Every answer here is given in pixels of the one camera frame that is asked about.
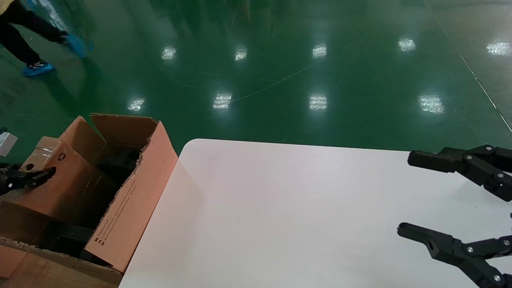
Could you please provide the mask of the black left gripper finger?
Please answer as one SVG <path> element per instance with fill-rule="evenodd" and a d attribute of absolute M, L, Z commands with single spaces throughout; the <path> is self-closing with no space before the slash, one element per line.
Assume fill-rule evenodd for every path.
<path fill-rule="evenodd" d="M 11 191 L 28 188 L 37 188 L 46 183 L 56 173 L 56 167 L 39 171 L 23 172 L 20 164 L 1 164 L 0 166 L 0 195 Z"/>

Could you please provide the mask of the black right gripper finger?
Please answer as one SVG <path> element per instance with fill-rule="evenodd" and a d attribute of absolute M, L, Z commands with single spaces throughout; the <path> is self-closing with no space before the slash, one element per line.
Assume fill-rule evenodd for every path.
<path fill-rule="evenodd" d="M 459 173 L 504 201 L 512 200 L 512 151 L 483 145 L 463 150 L 450 147 L 439 153 L 411 151 L 408 164 L 445 173 Z"/>
<path fill-rule="evenodd" d="M 424 244 L 434 260 L 455 266 L 479 288 L 510 288 L 512 276 L 488 263 L 489 259 L 510 256 L 512 237 L 503 236 L 465 244 L 449 234 L 408 223 L 400 223 L 399 236 Z"/>

